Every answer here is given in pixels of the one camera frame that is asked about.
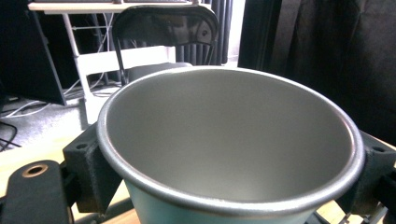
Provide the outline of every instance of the pot rim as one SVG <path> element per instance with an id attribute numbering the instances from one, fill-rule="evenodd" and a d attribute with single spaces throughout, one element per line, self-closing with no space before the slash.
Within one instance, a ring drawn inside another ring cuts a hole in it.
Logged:
<path id="1" fill-rule="evenodd" d="M 325 104 L 328 104 L 333 112 L 336 114 L 336 116 L 341 121 L 343 121 L 345 127 L 347 128 L 347 131 L 349 132 L 351 140 L 351 153 L 350 157 L 347 160 L 346 166 L 337 176 L 335 176 L 327 184 L 321 186 L 318 189 L 313 189 L 305 194 L 286 198 L 280 201 L 265 203 L 246 203 L 203 197 L 187 193 L 182 190 L 169 188 L 164 184 L 142 174 L 121 157 L 121 155 L 117 152 L 117 150 L 111 143 L 109 134 L 106 131 L 108 112 L 119 95 L 121 95 L 125 90 L 132 87 L 135 83 L 141 82 L 146 78 L 153 78 L 164 74 L 214 69 L 239 71 L 273 78 L 278 81 L 288 83 L 291 86 L 302 89 L 303 91 L 307 91 L 310 94 L 317 96 Z M 283 217 L 286 215 L 293 215 L 297 213 L 302 213 L 310 209 L 318 208 L 321 205 L 342 196 L 342 194 L 345 193 L 352 186 L 352 184 L 360 176 L 365 158 L 363 142 L 359 129 L 356 127 L 352 119 L 338 105 L 327 99 L 325 96 L 307 88 L 302 84 L 288 80 L 283 77 L 278 77 L 275 75 L 250 69 L 226 68 L 222 66 L 194 66 L 164 70 L 148 75 L 146 77 L 139 78 L 138 80 L 129 83 L 121 90 L 115 92 L 106 101 L 97 121 L 97 136 L 101 151 L 104 154 L 106 160 L 122 178 L 124 178 L 128 182 L 131 182 L 134 186 L 142 189 L 146 193 L 153 195 L 154 197 L 160 198 L 178 206 L 231 217 Z"/>

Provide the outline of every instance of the white table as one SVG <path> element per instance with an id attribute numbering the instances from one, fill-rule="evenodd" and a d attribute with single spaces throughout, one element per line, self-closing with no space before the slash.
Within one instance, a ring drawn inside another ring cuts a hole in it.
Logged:
<path id="1" fill-rule="evenodd" d="M 119 64 L 115 51 L 80 54 L 74 37 L 73 27 L 69 20 L 70 14 L 96 14 L 96 13 L 120 13 L 127 7 L 140 5 L 190 5 L 191 3 L 30 3 L 29 9 L 32 11 L 44 11 L 48 15 L 62 15 L 64 25 L 69 37 L 70 45 L 73 50 L 78 76 L 84 91 L 85 108 L 87 113 L 87 121 L 93 124 L 97 121 L 101 104 L 97 104 L 97 100 L 90 91 L 87 76 L 102 72 L 117 71 Z M 122 51 L 122 58 L 125 68 L 133 66 L 174 62 L 176 59 L 175 49 L 167 47 L 151 47 L 143 49 L 127 49 Z"/>

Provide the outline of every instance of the black chair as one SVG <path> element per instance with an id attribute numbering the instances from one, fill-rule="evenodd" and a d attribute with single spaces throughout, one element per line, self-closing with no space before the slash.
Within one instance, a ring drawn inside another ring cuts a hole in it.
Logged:
<path id="1" fill-rule="evenodd" d="M 219 22 L 213 11 L 199 5 L 128 7 L 118 15 L 112 26 L 121 84 L 125 85 L 153 72 L 192 66 L 190 63 L 159 63 L 125 69 L 120 53 L 125 49 L 121 47 L 125 42 L 134 41 L 143 47 L 207 45 L 205 64 L 209 64 L 218 38 L 218 29 Z"/>

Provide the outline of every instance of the silver pot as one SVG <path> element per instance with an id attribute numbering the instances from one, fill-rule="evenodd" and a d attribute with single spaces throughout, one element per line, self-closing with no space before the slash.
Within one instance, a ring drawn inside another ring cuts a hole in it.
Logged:
<path id="1" fill-rule="evenodd" d="M 100 147 L 151 223 L 304 223 L 358 178 L 360 133 L 298 83 L 198 66 L 143 77 L 98 120 Z"/>

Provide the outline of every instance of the black curtain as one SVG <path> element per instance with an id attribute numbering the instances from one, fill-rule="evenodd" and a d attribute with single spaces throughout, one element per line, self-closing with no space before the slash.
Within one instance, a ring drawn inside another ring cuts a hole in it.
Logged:
<path id="1" fill-rule="evenodd" d="M 231 17 L 233 14 L 233 0 L 205 0 L 210 4 L 213 12 L 219 20 L 219 39 L 213 52 L 210 64 L 221 65 L 227 63 L 228 44 L 231 28 Z M 191 45 L 177 48 L 177 62 L 187 62 L 192 65 L 204 64 L 208 47 Z"/>
<path id="2" fill-rule="evenodd" d="M 284 0 L 269 66 L 252 68 L 324 94 L 396 145 L 395 12 L 391 0 Z"/>

